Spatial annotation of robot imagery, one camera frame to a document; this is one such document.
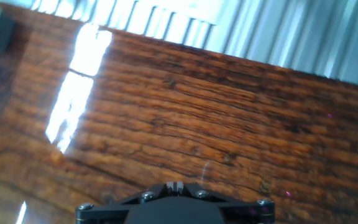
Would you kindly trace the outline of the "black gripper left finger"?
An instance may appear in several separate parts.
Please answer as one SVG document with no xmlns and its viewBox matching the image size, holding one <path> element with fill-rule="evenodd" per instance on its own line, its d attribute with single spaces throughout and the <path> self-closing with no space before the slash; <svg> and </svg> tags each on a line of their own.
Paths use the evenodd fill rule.
<svg viewBox="0 0 358 224">
<path fill-rule="evenodd" d="M 166 184 L 155 184 L 134 195 L 114 201 L 108 199 L 105 205 L 83 203 L 75 208 L 76 224 L 125 223 L 129 212 L 138 205 L 169 196 Z"/>
</svg>

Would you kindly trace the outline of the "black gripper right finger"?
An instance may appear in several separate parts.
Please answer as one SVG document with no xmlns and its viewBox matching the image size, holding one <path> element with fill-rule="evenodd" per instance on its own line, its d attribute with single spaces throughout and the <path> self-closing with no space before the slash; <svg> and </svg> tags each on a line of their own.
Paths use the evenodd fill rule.
<svg viewBox="0 0 358 224">
<path fill-rule="evenodd" d="M 197 183 L 183 184 L 180 187 L 178 182 L 177 189 L 180 196 L 191 197 L 217 207 L 218 211 L 208 214 L 208 217 L 219 215 L 223 219 L 221 223 L 275 223 L 275 203 L 268 198 L 245 202 L 205 189 Z"/>
</svg>

